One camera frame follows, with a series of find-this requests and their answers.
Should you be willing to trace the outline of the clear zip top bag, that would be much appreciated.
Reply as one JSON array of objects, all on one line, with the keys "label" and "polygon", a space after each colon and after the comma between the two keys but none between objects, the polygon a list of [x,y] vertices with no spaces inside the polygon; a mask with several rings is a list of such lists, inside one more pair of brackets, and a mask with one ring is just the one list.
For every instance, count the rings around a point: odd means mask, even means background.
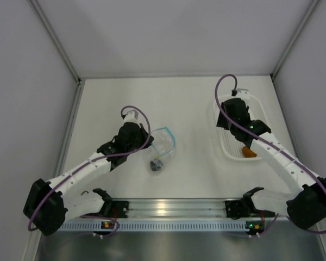
[{"label": "clear zip top bag", "polygon": [[171,163],[175,153],[176,140],[168,127],[161,127],[151,131],[151,136],[154,138],[154,141],[151,144],[148,154],[149,162],[154,159],[160,159],[164,164],[162,170],[157,172],[152,171],[158,174]]}]

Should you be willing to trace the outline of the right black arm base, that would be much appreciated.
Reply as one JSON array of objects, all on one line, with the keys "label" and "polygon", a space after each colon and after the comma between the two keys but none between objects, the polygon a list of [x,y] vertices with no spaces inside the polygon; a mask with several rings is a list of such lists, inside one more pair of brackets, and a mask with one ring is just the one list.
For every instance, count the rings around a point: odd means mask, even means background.
[{"label": "right black arm base", "polygon": [[233,220],[248,216],[247,207],[241,200],[225,201],[225,210],[227,217]]}]

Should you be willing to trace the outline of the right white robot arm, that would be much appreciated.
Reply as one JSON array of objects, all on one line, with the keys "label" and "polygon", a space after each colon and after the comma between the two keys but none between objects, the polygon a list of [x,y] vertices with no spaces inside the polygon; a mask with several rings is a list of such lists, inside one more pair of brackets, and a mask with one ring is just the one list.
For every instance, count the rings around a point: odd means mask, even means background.
[{"label": "right white robot arm", "polygon": [[[289,188],[281,192],[254,187],[241,198],[243,211],[250,216],[260,211],[283,215],[313,233],[312,227],[326,219],[326,178],[294,157],[263,121],[251,119],[246,101],[233,97],[215,103],[219,110],[216,126],[253,151]],[[326,234],[326,229],[319,234]]]}]

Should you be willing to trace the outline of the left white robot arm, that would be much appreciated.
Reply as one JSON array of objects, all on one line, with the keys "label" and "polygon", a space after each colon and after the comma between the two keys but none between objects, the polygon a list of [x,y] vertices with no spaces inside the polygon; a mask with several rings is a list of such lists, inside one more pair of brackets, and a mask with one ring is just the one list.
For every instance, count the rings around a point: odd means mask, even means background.
[{"label": "left white robot arm", "polygon": [[112,198],[105,190],[95,188],[81,195],[79,189],[113,171],[129,155],[148,148],[153,140],[150,128],[126,122],[112,140],[97,148],[78,166],[48,181],[35,181],[23,208],[29,219],[28,231],[39,230],[49,236],[74,218],[112,216]]}]

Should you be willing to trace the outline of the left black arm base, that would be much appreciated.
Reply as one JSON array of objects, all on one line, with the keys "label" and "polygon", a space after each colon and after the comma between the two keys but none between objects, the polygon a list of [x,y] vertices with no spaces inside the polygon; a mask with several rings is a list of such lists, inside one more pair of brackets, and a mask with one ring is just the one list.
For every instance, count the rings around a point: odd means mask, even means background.
[{"label": "left black arm base", "polygon": [[128,217],[129,201],[114,200],[105,202],[101,208],[100,216],[114,219],[126,219]]}]

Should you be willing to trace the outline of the orange fake food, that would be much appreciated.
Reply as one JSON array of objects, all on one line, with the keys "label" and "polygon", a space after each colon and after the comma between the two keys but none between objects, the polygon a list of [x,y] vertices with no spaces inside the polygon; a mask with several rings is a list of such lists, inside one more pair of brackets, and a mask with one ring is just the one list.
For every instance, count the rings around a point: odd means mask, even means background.
[{"label": "orange fake food", "polygon": [[242,154],[245,158],[256,158],[257,154],[250,150],[247,146],[242,148]]}]

